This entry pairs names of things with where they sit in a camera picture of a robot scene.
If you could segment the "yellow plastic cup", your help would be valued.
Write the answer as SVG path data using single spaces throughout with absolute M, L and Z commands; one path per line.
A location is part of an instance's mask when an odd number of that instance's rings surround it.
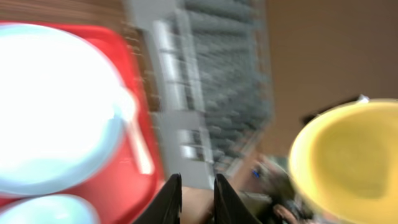
M 319 213 L 349 223 L 397 223 L 397 100 L 333 108 L 299 132 L 290 178 Z

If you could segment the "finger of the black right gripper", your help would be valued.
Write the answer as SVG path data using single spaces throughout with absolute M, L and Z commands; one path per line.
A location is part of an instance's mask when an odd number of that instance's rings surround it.
M 301 118 L 301 122 L 302 124 L 308 124 L 309 122 L 311 122 L 311 120 L 315 119 L 318 115 L 321 115 L 322 113 L 329 111 L 333 108 L 336 108 L 338 106 L 341 105 L 345 105 L 348 103 L 367 103 L 369 101 L 369 97 L 359 94 L 359 95 L 355 95 L 354 97 L 342 100 L 342 101 L 337 101 L 334 103 L 331 103 L 329 105 L 326 105 L 320 109 L 316 109 L 311 111 L 309 114 L 306 114 L 305 116 L 303 116 Z

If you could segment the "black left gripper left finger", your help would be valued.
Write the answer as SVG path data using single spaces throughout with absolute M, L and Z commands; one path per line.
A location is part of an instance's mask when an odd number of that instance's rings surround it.
M 182 178 L 180 174 L 172 174 L 133 224 L 179 224 L 181 211 Z

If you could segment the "light blue bowl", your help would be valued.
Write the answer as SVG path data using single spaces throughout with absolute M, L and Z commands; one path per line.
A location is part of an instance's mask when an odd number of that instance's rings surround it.
M 1 224 L 99 224 L 95 208 L 68 194 L 46 195 L 1 207 Z

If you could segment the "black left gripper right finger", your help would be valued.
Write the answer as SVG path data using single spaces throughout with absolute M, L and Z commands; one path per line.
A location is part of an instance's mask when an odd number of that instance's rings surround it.
M 216 174 L 214 182 L 214 221 L 217 224 L 261 224 L 222 174 Z

